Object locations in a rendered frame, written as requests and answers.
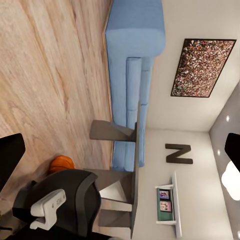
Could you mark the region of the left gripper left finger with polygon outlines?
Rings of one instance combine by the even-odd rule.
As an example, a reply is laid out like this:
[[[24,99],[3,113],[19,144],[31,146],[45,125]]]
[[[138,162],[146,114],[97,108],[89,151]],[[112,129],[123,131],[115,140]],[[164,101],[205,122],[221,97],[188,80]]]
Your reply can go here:
[[[0,138],[0,192],[26,151],[21,133]]]

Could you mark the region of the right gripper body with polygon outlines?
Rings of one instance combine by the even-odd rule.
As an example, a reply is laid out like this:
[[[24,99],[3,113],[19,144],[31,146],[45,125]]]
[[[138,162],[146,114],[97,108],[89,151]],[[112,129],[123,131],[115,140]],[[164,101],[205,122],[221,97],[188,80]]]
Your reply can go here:
[[[13,234],[8,240],[67,240],[72,231],[60,226],[52,226],[49,230],[43,228],[30,229],[37,217],[24,226],[21,230]]]

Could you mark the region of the cauldron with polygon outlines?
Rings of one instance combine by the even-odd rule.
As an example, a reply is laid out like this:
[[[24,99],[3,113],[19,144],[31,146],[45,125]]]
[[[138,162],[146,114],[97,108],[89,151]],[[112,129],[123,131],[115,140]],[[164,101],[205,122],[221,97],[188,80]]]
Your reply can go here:
[[[55,225],[83,237],[93,232],[93,225],[101,207],[98,176],[91,171],[64,169],[48,175],[41,182],[33,180],[30,190],[20,190],[13,208],[31,209],[53,191],[63,189],[66,201],[56,209]],[[19,220],[20,230],[28,223]]]

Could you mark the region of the pillar candle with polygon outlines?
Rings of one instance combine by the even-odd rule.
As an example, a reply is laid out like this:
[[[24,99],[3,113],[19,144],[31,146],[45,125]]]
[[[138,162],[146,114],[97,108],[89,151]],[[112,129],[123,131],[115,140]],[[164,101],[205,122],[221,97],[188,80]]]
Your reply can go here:
[[[13,221],[13,207],[8,200],[0,198],[0,240],[7,240]]]

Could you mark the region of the pumpkin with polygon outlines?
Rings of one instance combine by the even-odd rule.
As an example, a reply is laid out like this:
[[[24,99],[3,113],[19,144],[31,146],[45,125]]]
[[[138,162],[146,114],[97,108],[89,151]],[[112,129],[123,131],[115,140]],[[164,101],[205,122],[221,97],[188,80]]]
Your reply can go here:
[[[68,156],[59,155],[54,158],[49,166],[49,175],[64,169],[74,169],[75,164]]]

